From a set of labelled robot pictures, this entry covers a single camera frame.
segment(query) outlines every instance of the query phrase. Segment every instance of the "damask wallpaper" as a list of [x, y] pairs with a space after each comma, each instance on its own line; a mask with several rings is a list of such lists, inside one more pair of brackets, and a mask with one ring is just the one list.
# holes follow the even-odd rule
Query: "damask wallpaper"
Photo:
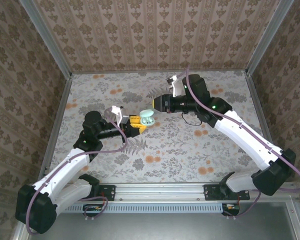
[[0, 0], [0, 240], [17, 192], [37, 180], [65, 78], [18, 0]]
[[279, 0], [35, 0], [74, 73], [245, 69]]
[[300, 169], [300, 0], [295, 0], [252, 75], [272, 139]]
[[[152, 100], [168, 94], [166, 79], [173, 72], [78, 74], [72, 86], [50, 169], [72, 149], [89, 111], [123, 106], [131, 115], [152, 109]], [[258, 117], [243, 71], [192, 71], [199, 74], [214, 97], [230, 103], [258, 133]], [[220, 181], [232, 171], [256, 168], [251, 158], [231, 139], [207, 124], [192, 126], [181, 113], [155, 111], [156, 123], [134, 138], [123, 152], [99, 154], [82, 169], [102, 183], [175, 183]], [[190, 124], [199, 124], [186, 114]], [[118, 149], [120, 137], [103, 139], [102, 150]]]

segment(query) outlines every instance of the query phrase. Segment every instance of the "black bracket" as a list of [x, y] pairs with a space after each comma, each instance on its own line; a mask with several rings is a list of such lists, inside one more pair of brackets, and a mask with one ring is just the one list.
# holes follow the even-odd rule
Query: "black bracket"
[[[281, 152], [292, 165], [295, 164], [296, 154], [290, 148]], [[252, 174], [252, 182], [255, 187], [265, 195], [272, 196], [281, 185], [291, 176], [293, 170], [280, 158], [274, 162], [269, 162], [270, 166], [264, 170]]]
[[240, 191], [240, 192], [230, 192], [227, 195], [224, 195], [221, 192], [220, 184], [206, 184], [203, 186], [204, 189], [204, 199], [206, 201], [236, 201], [240, 200], [250, 200], [249, 191]]
[[98, 179], [88, 174], [81, 175], [79, 179], [87, 181], [92, 186], [90, 194], [85, 197], [85, 199], [90, 199], [93, 197], [106, 197], [108, 201], [115, 200], [116, 185], [100, 185], [100, 181]]
[[222, 210], [221, 213], [223, 216], [237, 216], [240, 212], [240, 205], [238, 203], [223, 203], [222, 204]]
[[[115, 200], [115, 196], [116, 196], [116, 185], [98, 185], [98, 193], [97, 193], [97, 197], [106, 197], [108, 199], [108, 201], [114, 201]], [[86, 208], [87, 211], [89, 212], [96, 212], [96, 213], [87, 213], [86, 215], [88, 217], [95, 217], [99, 214], [99, 211], [102, 209], [103, 204], [85, 204], [82, 207], [82, 210], [84, 211]]]
[[[26, 215], [31, 198], [36, 193], [35, 186], [23, 185], [16, 201], [15, 218], [26, 224]], [[36, 230], [40, 234], [44, 234], [54, 224], [57, 213], [57, 205], [53, 204], [48, 193], [40, 193], [36, 197], [30, 212], [29, 225], [30, 228]]]

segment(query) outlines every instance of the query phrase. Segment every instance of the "black cable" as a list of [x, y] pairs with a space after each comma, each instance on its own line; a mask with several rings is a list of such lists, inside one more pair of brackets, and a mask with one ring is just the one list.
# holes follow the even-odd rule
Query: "black cable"
[[200, 121], [200, 124], [198, 124], [198, 125], [188, 123], [187, 120], [185, 120], [185, 118], [184, 118], [184, 113], [181, 113], [181, 117], [185, 121], [185, 123], [188, 124], [188, 125], [191, 125], [191, 126], [200, 126], [202, 124], [202, 121]]

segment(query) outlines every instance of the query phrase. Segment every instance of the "metal frame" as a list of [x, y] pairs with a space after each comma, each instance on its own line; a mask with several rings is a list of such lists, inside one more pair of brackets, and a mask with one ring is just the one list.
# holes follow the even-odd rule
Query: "metal frame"
[[[205, 201], [203, 185], [215, 184], [215, 182], [196, 183], [112, 183], [116, 185], [115, 200], [113, 205], [125, 206], [127, 204], [189, 204], [205, 206], [224, 203], [225, 201]], [[294, 183], [285, 183], [285, 188], [295, 188]], [[257, 197], [257, 192], [250, 192], [250, 200], [243, 203], [251, 203]], [[297, 240], [300, 240], [300, 204], [295, 201], [295, 196], [286, 192], [277, 192], [273, 196], [261, 195], [261, 203], [285, 203], [289, 218]], [[89, 201], [89, 204], [99, 204], [100, 201]], [[18, 223], [13, 240], [26, 240], [29, 235], [23, 223]]]
[[[75, 203], [68, 207], [63, 213], [67, 214], [83, 214], [84, 207], [90, 203]], [[188, 213], [222, 213], [222, 203], [123, 203], [109, 202], [104, 213], [111, 214], [145, 214], [145, 213], [169, 213], [169, 214], [188, 214]], [[96, 213], [95, 210], [87, 209], [87, 214]]]
[[45, 154], [44, 154], [44, 157], [43, 157], [43, 161], [42, 161], [41, 169], [40, 169], [40, 172], [39, 172], [38, 180], [40, 180], [44, 177], [44, 174], [47, 170], [47, 166], [51, 163], [51, 160], [54, 156], [54, 152], [55, 152], [55, 148], [56, 148], [56, 144], [57, 144], [57, 139], [58, 139], [61, 123], [62, 123], [62, 119], [64, 117], [68, 97], [69, 97], [70, 90], [71, 90], [71, 85], [72, 85], [72, 79], [66, 80], [65, 86], [64, 86], [64, 89], [63, 89], [63, 93], [62, 93], [62, 97], [61, 97], [61, 101], [60, 101], [60, 104], [59, 104], [59, 108], [58, 108], [58, 111], [56, 113], [54, 124], [53, 124], [52, 131], [51, 131], [51, 134], [50, 134], [50, 139], [49, 139], [49, 142], [48, 142], [48, 145], [46, 147], [46, 151], [45, 151]]
[[66, 80], [71, 78], [71, 68], [68, 65], [63, 53], [58, 47], [53, 35], [49, 31], [45, 24], [44, 18], [41, 16], [40, 11], [37, 9], [35, 1], [33, 0], [20, 0], [22, 6], [24, 7], [26, 13], [29, 15], [31, 21], [33, 22], [36, 30], [39, 32], [41, 38], [43, 39], [45, 45], [49, 49], [51, 55], [53, 56], [56, 64], [59, 66], [61, 72], [63, 73]]
[[251, 95], [251, 98], [252, 98], [252, 102], [253, 102], [253, 105], [254, 105], [254, 108], [255, 108], [256, 115], [259, 119], [259, 123], [260, 123], [260, 127], [261, 127], [261, 130], [262, 130], [262, 133], [263, 133], [263, 137], [265, 139], [267, 139], [269, 142], [273, 143], [272, 138], [271, 138], [271, 134], [270, 134], [270, 131], [269, 131], [269, 128], [268, 128], [268, 124], [267, 124], [267, 121], [266, 121], [266, 118], [265, 118], [265, 115], [264, 115], [264, 111], [262, 110], [261, 103], [260, 103], [260, 100], [259, 100], [259, 97], [258, 97], [258, 94], [257, 94], [255, 84], [252, 80], [251, 75], [248, 75], [246, 73], [244, 75], [245, 75], [246, 83], [248, 84], [248, 88], [249, 88], [249, 91], [250, 91], [250, 95]]
[[255, 71], [293, 2], [294, 0], [282, 0], [279, 2], [271, 20], [268, 23], [268, 26], [264, 30], [264, 33], [252, 54], [252, 57], [250, 58], [248, 65], [246, 66], [248, 75], [251, 76]]
[[[209, 72], [227, 72], [227, 71], [244, 71], [244, 68], [233, 68], [233, 69], [198, 69], [198, 68], [191, 68], [191, 72], [202, 72], [202, 71], [209, 71]], [[112, 71], [73, 71], [73, 75], [82, 75], [82, 74], [146, 74], [146, 73], [182, 73], [184, 69], [140, 69], [140, 70], [112, 70]]]

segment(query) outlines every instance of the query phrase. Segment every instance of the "white arm segment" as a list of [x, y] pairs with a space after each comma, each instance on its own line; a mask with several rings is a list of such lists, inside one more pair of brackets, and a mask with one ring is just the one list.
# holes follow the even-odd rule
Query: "white arm segment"
[[[256, 131], [254, 131], [249, 125], [247, 125], [235, 111], [227, 111], [224, 115], [229, 116], [246, 126], [250, 131], [257, 135], [265, 144], [272, 148], [275, 152], [281, 155], [281, 148], [271, 144], [265, 140]], [[236, 144], [239, 145], [255, 162], [260, 170], [265, 170], [270, 166], [269, 162], [275, 162], [278, 157], [273, 153], [270, 153], [260, 142], [258, 142], [253, 136], [251, 136], [246, 130], [239, 127], [236, 123], [223, 118], [218, 120], [215, 124], [215, 128], [231, 138]]]
[[76, 201], [88, 196], [91, 188], [92, 186], [87, 181], [78, 179], [75, 183], [63, 189], [56, 201], [53, 202], [54, 204], [57, 204], [55, 209], [56, 215], [58, 216]]
[[256, 172], [258, 172], [258, 169], [235, 172], [227, 179], [226, 185], [234, 193], [238, 193], [242, 190], [256, 190], [257, 188], [254, 185], [251, 177], [251, 175], [255, 174]]
[[[68, 156], [66, 156], [66, 158], [61, 163], [59, 163], [59, 165], [54, 170], [52, 170], [48, 175], [46, 175], [44, 178], [42, 178], [34, 184], [34, 189], [38, 190], [38, 188], [41, 187], [41, 185], [46, 181], [46, 179], [49, 178], [59, 166], [61, 166], [64, 162], [69, 161], [69, 158], [71, 158], [72, 156], [80, 153], [84, 153], [84, 151], [79, 148], [72, 149]], [[50, 180], [47, 186], [45, 186], [40, 191], [40, 193], [48, 193], [49, 198], [51, 199], [52, 203], [54, 203], [59, 193], [66, 186], [66, 184], [76, 175], [77, 172], [79, 172], [83, 167], [87, 166], [89, 163], [89, 155], [81, 155], [76, 157], [70, 163], [65, 165], [62, 168], [62, 170]]]

